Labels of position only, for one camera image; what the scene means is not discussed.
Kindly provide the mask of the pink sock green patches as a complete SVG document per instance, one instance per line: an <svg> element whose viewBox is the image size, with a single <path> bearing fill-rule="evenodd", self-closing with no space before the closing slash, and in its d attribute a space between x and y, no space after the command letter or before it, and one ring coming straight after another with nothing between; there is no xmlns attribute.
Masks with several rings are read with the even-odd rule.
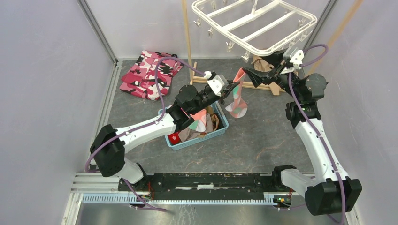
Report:
<svg viewBox="0 0 398 225"><path fill-rule="evenodd" d="M225 107L225 110L228 111L230 115L236 119L243 117L246 114L248 108L247 103L242 99L241 95L245 75L246 73L243 71L242 68L240 68L233 80L234 83L238 82L238 86L232 90L233 102Z"/></svg>

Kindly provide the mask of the white clip hanger frame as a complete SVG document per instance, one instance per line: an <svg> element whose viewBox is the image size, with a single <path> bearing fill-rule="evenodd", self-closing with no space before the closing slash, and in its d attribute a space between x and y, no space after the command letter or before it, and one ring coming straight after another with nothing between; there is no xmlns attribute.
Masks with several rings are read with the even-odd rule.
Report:
<svg viewBox="0 0 398 225"><path fill-rule="evenodd" d="M227 52L242 49L244 60L304 41L318 22L295 0L196 0L191 9L197 27L206 28L209 38L222 38Z"/></svg>

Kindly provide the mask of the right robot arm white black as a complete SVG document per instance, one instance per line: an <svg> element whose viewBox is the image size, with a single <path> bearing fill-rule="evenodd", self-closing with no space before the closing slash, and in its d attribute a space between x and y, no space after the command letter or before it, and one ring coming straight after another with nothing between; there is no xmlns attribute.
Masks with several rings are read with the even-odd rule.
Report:
<svg viewBox="0 0 398 225"><path fill-rule="evenodd" d="M315 216L350 212L362 185L341 166L324 131L317 101L324 97L328 82L318 73L304 78L293 72L285 73L286 66L293 66L289 58L268 72L242 68L253 85L276 83L293 97L294 101L286 105L286 117L303 142L315 173L311 179L292 165L277 166L271 186L276 191L289 187L300 194Z"/></svg>

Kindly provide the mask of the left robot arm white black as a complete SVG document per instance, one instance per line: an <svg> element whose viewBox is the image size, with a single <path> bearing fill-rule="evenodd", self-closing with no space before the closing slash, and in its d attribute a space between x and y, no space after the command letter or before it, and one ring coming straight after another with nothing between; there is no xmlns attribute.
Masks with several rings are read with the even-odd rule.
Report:
<svg viewBox="0 0 398 225"><path fill-rule="evenodd" d="M193 115L222 101L238 82L232 80L210 80L203 90L193 85L183 86L174 103L152 119L126 127L103 126L90 147L90 160L94 160L96 171L103 177L117 176L126 180L136 191L147 186L147 177L139 163L125 158L125 153L155 138L170 135L188 128L194 122Z"/></svg>

